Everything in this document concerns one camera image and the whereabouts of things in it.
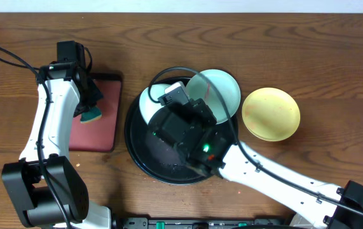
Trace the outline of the green yellow sponge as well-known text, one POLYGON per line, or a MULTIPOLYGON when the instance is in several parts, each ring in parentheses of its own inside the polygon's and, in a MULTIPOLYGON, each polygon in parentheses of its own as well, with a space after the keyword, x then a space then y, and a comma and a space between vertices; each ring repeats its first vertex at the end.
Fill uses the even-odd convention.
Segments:
POLYGON ((81 114, 80 122, 89 123, 98 120, 102 116, 102 112, 97 106, 92 107, 89 111, 81 114))

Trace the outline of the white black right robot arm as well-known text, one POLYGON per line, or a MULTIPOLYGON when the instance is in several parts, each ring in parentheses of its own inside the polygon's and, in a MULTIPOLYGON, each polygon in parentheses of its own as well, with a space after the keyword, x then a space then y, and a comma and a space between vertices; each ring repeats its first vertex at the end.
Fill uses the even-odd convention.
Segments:
POLYGON ((257 190, 292 209, 315 228, 363 228, 363 186, 342 188, 280 165, 238 140, 225 101, 227 129, 217 129, 213 109, 203 99, 147 99, 140 103, 149 130, 201 176, 217 175, 257 190))

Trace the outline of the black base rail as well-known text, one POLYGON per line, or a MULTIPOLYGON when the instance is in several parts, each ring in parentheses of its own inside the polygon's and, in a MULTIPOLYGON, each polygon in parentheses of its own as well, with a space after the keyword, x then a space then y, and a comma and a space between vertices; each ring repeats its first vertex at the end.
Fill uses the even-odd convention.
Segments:
POLYGON ((122 218, 114 219, 114 229, 227 229, 227 228, 281 228, 289 227, 286 219, 165 219, 122 218))

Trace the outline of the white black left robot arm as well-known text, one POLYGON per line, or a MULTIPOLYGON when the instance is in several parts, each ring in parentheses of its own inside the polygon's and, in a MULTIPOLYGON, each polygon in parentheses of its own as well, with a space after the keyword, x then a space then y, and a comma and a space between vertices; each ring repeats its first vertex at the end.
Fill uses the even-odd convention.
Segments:
POLYGON ((89 199, 86 184, 69 161, 75 110, 90 82, 81 67, 43 66, 38 108, 19 160, 3 166, 1 178, 26 228, 111 228, 108 207, 89 199))

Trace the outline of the round black tray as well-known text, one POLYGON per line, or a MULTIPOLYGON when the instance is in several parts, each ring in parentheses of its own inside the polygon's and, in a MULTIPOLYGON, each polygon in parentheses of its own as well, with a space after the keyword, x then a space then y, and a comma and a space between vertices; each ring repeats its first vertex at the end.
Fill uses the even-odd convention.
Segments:
POLYGON ((168 184, 184 185, 206 180, 223 166, 221 158, 238 134, 238 120, 208 128, 193 151, 176 151, 155 136, 144 121, 137 97, 125 122, 125 142, 134 162, 149 176, 168 184))

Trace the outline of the mint green plate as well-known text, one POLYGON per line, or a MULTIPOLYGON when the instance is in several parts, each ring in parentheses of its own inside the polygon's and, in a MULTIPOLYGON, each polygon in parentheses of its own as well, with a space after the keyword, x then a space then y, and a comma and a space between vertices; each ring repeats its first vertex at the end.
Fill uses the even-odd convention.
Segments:
POLYGON ((139 110, 146 124, 148 124, 153 115, 162 108, 162 105, 153 102, 150 96, 157 101, 159 97, 165 94, 165 89, 169 86, 169 84, 163 83, 155 84, 151 87, 150 94, 148 93, 149 88, 146 88, 141 93, 139 98, 139 110))
MULTIPOLYGON (((229 73, 218 69, 207 69, 201 72, 221 94, 230 116, 233 116, 240 105, 241 91, 237 81, 229 73)), ((224 108, 213 87, 199 75, 193 76, 186 85, 191 99, 203 99, 217 120, 217 124, 227 120, 224 108)))

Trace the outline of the rectangular tray with red water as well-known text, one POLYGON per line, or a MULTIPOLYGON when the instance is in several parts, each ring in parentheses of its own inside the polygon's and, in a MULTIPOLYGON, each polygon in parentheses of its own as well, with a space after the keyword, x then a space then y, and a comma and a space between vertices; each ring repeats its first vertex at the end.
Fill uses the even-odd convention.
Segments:
POLYGON ((96 104, 102 115, 84 123, 80 115, 73 119, 69 149, 108 153, 114 149, 122 77, 107 73, 93 73, 90 77, 103 95, 96 104))

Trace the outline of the yellow plate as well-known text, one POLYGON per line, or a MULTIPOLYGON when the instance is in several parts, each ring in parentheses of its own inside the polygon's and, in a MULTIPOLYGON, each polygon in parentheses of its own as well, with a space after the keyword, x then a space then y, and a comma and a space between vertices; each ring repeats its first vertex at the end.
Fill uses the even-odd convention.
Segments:
POLYGON ((278 88, 259 88, 242 105, 244 125, 264 141, 283 141, 298 129, 301 113, 297 102, 278 88))

